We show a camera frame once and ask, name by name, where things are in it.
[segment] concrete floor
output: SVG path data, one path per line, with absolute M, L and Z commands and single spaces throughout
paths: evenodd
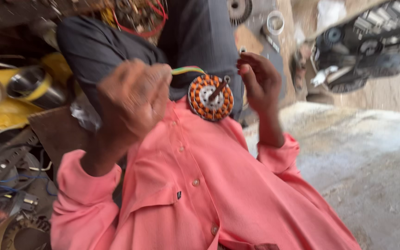
M 297 167 L 363 250 L 400 250 L 400 112 L 297 102 L 281 111 Z M 244 131 L 256 156 L 257 124 Z

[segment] shirt button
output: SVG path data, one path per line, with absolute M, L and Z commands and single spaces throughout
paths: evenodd
M 200 181 L 199 181 L 199 179 L 195 179 L 193 182 L 192 182 L 192 185 L 193 186 L 198 186 L 198 185 L 200 185 Z
M 218 231 L 219 231 L 219 227 L 216 226 L 216 225 L 214 225 L 214 226 L 211 228 L 211 234 L 213 234 L 213 235 L 216 235 Z

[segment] copper wire spool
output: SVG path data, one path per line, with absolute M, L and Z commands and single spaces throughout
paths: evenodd
M 205 120 L 217 122 L 227 117 L 234 106 L 234 96 L 228 84 L 213 99 L 209 97 L 223 80 L 213 75 L 203 75 L 194 79 L 189 86 L 187 99 L 191 110 Z

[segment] gear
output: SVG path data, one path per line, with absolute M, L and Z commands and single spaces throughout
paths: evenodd
M 246 21 L 253 11 L 252 0 L 226 0 L 226 3 L 232 25 L 239 25 Z
M 1 250 L 52 249 L 50 223 L 45 219 L 18 215 L 7 226 Z

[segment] dirt floor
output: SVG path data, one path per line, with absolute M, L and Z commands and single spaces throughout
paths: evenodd
M 295 101 L 306 100 L 306 91 L 294 90 L 289 65 L 291 55 L 296 49 L 294 25 L 298 23 L 305 36 L 316 32 L 317 3 L 319 0 L 277 0 L 278 9 L 284 14 L 285 28 L 279 36 L 281 55 L 284 60 L 284 74 L 287 77 L 286 96 L 281 106 Z M 347 18 L 358 15 L 362 10 L 383 0 L 346 0 Z M 400 75 L 383 79 L 369 80 L 365 88 L 348 94 L 334 94 L 334 105 L 361 109 L 384 109 L 400 112 Z

